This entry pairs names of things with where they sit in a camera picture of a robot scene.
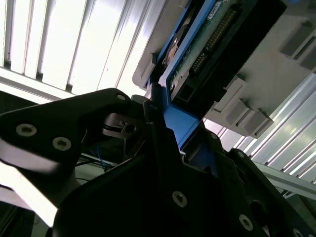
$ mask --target white ceiling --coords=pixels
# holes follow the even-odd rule
[[[0,77],[60,98],[108,87],[129,96],[143,95],[131,78],[164,4],[165,0],[1,1],[0,66],[10,62],[11,70],[0,70]],[[42,80],[34,82],[40,74]],[[72,88],[62,93],[67,85]],[[0,89],[25,97],[5,85]]]

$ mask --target blue plastic bracket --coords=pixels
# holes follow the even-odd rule
[[[192,132],[197,128],[199,119],[172,104],[169,91],[170,77],[180,63],[182,57],[186,53],[188,47],[190,46],[200,27],[206,20],[214,4],[215,0],[205,0],[176,54],[174,55],[167,69],[159,79],[159,84],[164,87],[164,119],[167,127],[171,128],[174,131],[179,148],[182,147],[182,145],[189,138]]]

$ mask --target circuit board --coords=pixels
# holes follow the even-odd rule
[[[229,26],[230,20],[234,16],[234,11],[231,7],[236,2],[237,0],[220,0],[215,3],[193,43],[190,45],[175,72],[171,76],[171,93],[178,86],[182,86],[189,71],[196,73],[200,69],[204,60],[210,55],[213,46],[220,39],[221,34]]]

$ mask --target bright light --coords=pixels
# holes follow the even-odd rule
[[[219,125],[211,120],[208,120],[208,119],[205,119],[204,125],[205,125],[206,129],[208,129],[211,132],[214,132],[217,135],[223,129],[223,126],[221,126],[221,125]]]
[[[15,95],[17,97],[32,101],[32,102],[37,103],[37,104],[46,104],[46,103],[51,102],[51,100],[48,100],[48,99],[43,98],[41,96],[34,95],[34,94],[29,93],[27,91],[23,91],[21,89],[18,89],[18,88],[15,88],[13,86],[6,85],[3,83],[0,83],[0,91],[4,91],[4,92],[9,93],[11,95]]]
[[[118,29],[118,33],[114,39],[107,63],[105,64],[101,76],[99,89],[117,86],[117,82],[124,69],[129,52],[132,50],[136,39],[138,27],[142,23],[142,17],[146,10],[146,6],[148,5],[148,0],[131,1],[131,4],[125,21],[122,23],[121,29]]]
[[[24,74],[35,78],[40,56],[47,0],[34,0]]]
[[[219,139],[222,139],[225,135],[226,135],[226,133],[229,131],[229,129],[228,128],[223,128],[219,133],[218,133],[218,137],[219,137]]]
[[[249,145],[243,150],[243,152],[247,153],[248,150],[253,146],[253,144],[255,144],[255,142],[257,141],[257,139],[253,139]]]
[[[305,172],[303,172],[302,174],[300,174],[298,177],[302,178],[303,176],[305,176],[308,172],[310,172],[312,169],[314,169],[316,166],[316,163],[313,164],[310,168],[308,168]]]
[[[90,3],[91,5],[87,6],[90,14],[83,20],[84,25],[70,75],[74,94],[89,93],[98,88],[125,0],[96,0]]]
[[[31,12],[31,0],[15,0],[10,58],[11,70],[17,73],[24,73]]]
[[[301,162],[295,169],[290,172],[290,175],[293,175],[296,171],[298,171],[304,164],[310,161],[316,155],[316,151],[310,154],[303,162]]]
[[[56,0],[50,16],[42,81],[59,89],[67,85],[85,4],[86,0]]]
[[[57,207],[16,168],[0,162],[0,184],[12,188],[49,227],[53,226]]]
[[[128,57],[121,76],[118,78],[119,81],[117,88],[122,90],[128,96],[132,96],[134,94],[145,95],[146,93],[133,83],[132,77],[137,68],[138,62],[145,51],[150,36],[152,35],[164,3],[164,0],[150,1],[143,20],[145,23],[142,24],[141,29],[139,30],[131,54]]]
[[[246,137],[241,136],[241,137],[239,138],[239,140],[235,143],[235,145],[233,146],[233,148],[239,148],[239,146],[242,144],[242,142],[244,141],[245,138],[246,138]]]
[[[14,82],[21,84],[21,85],[28,86],[28,87],[33,88],[35,90],[45,92],[47,94],[58,97],[60,99],[66,99],[66,98],[70,98],[70,97],[74,96],[73,94],[71,94],[69,92],[60,90],[58,88],[55,88],[55,87],[47,85],[47,84],[44,84],[40,81],[30,79],[28,77],[14,73],[14,72],[7,70],[7,69],[4,69],[4,68],[0,68],[0,77],[14,81]],[[21,96],[16,95],[16,94],[14,94],[14,95],[19,96],[21,98],[24,98],[24,97],[22,97],[22,96],[24,96],[24,91],[23,90],[20,90],[20,91],[21,92],[17,92],[17,93],[21,94]]]
[[[297,154],[288,164],[284,166],[284,172],[287,172],[293,165],[295,165],[298,161],[301,160],[302,157],[306,155],[307,152],[309,152],[312,148],[312,145],[314,144],[315,140],[311,141],[306,147],[305,151],[302,150],[299,154]]]
[[[0,67],[4,62],[5,24],[7,0],[0,1]]]

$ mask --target black plastic part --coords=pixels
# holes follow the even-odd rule
[[[221,140],[215,133],[208,131],[205,128],[204,122],[201,121],[181,148],[186,154],[187,161],[191,161],[204,144],[208,145],[210,151],[224,153]]]
[[[130,103],[123,92],[105,89],[2,114],[0,160],[35,173],[68,176],[78,161],[82,142],[88,137],[95,139],[94,134],[101,134],[104,116],[126,113]],[[16,127],[24,123],[37,129],[34,136],[17,134]],[[70,149],[55,149],[52,142],[56,137],[69,139]]]
[[[150,98],[150,100],[154,102],[156,106],[159,106],[161,109],[163,108],[162,90],[163,90],[162,86],[158,84],[157,82],[151,83],[150,87],[147,90],[148,98]]]
[[[299,230],[303,236],[315,235],[246,154],[238,149],[232,149],[227,156],[244,174],[244,189],[249,205],[256,211],[254,214],[265,212],[266,219],[261,216],[260,222],[268,226],[270,236],[292,236],[293,229]],[[262,208],[255,208],[254,202],[261,204]]]
[[[151,105],[144,103],[147,129],[142,154],[72,192],[58,209],[54,237],[99,236],[105,231],[108,236],[216,232],[209,228],[217,218],[210,215],[213,206],[208,202],[218,197],[207,187],[218,186],[218,181],[181,162],[173,131],[161,124],[162,113],[158,116]],[[174,191],[185,195],[186,206],[173,201]]]
[[[166,126],[162,109],[152,101],[144,102],[144,114],[146,123],[155,121],[156,124],[160,124],[163,127]]]
[[[212,57],[201,72],[194,75],[197,86],[190,93],[189,99],[183,102],[176,97],[173,100],[173,103],[200,119],[214,101],[221,100],[226,93],[224,87],[242,68],[286,6],[280,0],[245,0],[241,9],[240,16],[227,31]]]
[[[222,185],[222,194],[224,198],[224,209],[227,214],[229,226],[236,230],[238,236],[256,236],[265,237],[263,229],[256,223],[246,194],[239,179],[237,168],[234,162],[225,155],[215,152],[216,166],[218,169],[218,176]],[[240,223],[240,215],[248,217],[252,223],[253,229],[251,231],[244,228]]]

